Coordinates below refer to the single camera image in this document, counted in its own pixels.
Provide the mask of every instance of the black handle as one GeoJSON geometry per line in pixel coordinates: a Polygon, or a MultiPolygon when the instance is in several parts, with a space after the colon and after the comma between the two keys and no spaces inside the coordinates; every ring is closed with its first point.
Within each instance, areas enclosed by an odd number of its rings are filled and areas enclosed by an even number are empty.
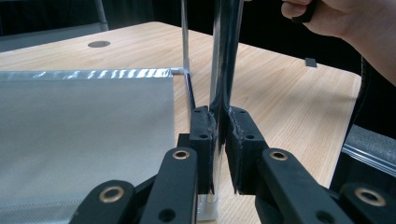
{"type": "Polygon", "coordinates": [[[303,23],[303,22],[309,22],[312,19],[312,15],[314,15],[315,7],[317,6],[317,1],[318,0],[312,0],[310,4],[308,4],[306,8],[306,12],[299,16],[299,17],[293,17],[291,18],[292,21],[296,23],[303,23]]]}

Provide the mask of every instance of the light wood tabletop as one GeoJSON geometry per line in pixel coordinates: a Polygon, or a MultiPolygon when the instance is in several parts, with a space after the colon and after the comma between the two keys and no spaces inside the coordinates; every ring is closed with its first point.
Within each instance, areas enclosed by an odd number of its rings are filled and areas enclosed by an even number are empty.
{"type": "MultiPolygon", "coordinates": [[[[0,53],[0,70],[82,70],[182,66],[181,28],[150,22],[96,35],[0,53]],[[90,48],[93,41],[108,41],[90,48]]],[[[197,106],[209,104],[213,38],[190,32],[191,82],[197,106]]],[[[174,77],[175,138],[188,133],[183,76],[174,77]]],[[[240,44],[232,105],[246,109],[270,147],[292,152],[329,187],[360,88],[359,76],[240,44]]],[[[233,194],[223,157],[216,223],[260,223],[254,198],[233,194]]]]}

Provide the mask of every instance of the table surface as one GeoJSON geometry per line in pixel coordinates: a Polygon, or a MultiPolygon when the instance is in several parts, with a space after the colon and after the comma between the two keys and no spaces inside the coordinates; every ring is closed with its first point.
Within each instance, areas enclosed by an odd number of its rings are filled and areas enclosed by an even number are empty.
{"type": "MultiPolygon", "coordinates": [[[[150,22],[96,35],[0,53],[0,70],[81,70],[182,66],[181,29],[150,22]],[[109,41],[90,48],[93,41],[109,41]]],[[[191,82],[197,106],[209,104],[213,38],[190,32],[191,82]]],[[[246,109],[270,147],[292,152],[329,187],[360,88],[355,74],[239,44],[232,105],[246,109]]],[[[175,138],[188,133],[183,76],[174,78],[175,138]]],[[[260,223],[254,197],[233,194],[223,156],[215,223],[260,223]]]]}

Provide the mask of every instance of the round hole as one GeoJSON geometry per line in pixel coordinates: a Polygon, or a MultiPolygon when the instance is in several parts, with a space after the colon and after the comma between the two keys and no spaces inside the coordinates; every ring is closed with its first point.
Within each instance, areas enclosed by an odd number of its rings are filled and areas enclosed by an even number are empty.
{"type": "Polygon", "coordinates": [[[174,152],[173,157],[177,160],[186,160],[190,156],[190,152],[179,150],[174,152]]]}
{"type": "Polygon", "coordinates": [[[277,161],[285,161],[288,159],[288,156],[280,151],[272,151],[270,153],[270,156],[277,161]]]}
{"type": "Polygon", "coordinates": [[[317,219],[321,222],[321,223],[326,223],[326,224],[332,224],[335,223],[335,219],[332,215],[330,215],[327,212],[324,211],[319,211],[317,212],[317,219]]]}
{"type": "Polygon", "coordinates": [[[90,48],[104,48],[110,45],[110,42],[105,41],[105,40],[99,40],[99,41],[94,41],[88,44],[88,47],[90,48]]]}
{"type": "Polygon", "coordinates": [[[120,186],[108,187],[99,194],[99,200],[102,203],[114,203],[118,201],[124,194],[124,190],[120,186]]]}
{"type": "Polygon", "coordinates": [[[173,219],[175,219],[175,217],[176,213],[172,209],[163,209],[158,215],[158,219],[161,222],[171,222],[173,219]]]}
{"type": "Polygon", "coordinates": [[[372,206],[385,206],[387,201],[377,192],[365,189],[365,188],[357,188],[355,189],[355,195],[365,203],[368,203],[372,206]]]}

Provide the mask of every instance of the wooden table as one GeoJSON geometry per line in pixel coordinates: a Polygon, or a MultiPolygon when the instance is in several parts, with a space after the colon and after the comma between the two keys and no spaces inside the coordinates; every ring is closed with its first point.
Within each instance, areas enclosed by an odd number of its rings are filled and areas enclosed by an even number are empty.
{"type": "MultiPolygon", "coordinates": [[[[209,104],[213,39],[190,32],[191,82],[197,106],[209,104]]],[[[158,22],[0,53],[0,70],[81,70],[182,66],[181,29],[158,22]],[[105,40],[104,48],[90,48],[105,40]]],[[[183,76],[175,76],[176,133],[189,132],[183,76]]],[[[292,152],[329,187],[359,91],[355,74],[240,44],[232,105],[246,109],[270,147],[292,152]]],[[[233,194],[223,158],[216,223],[260,223],[254,197],[233,194]]]]}

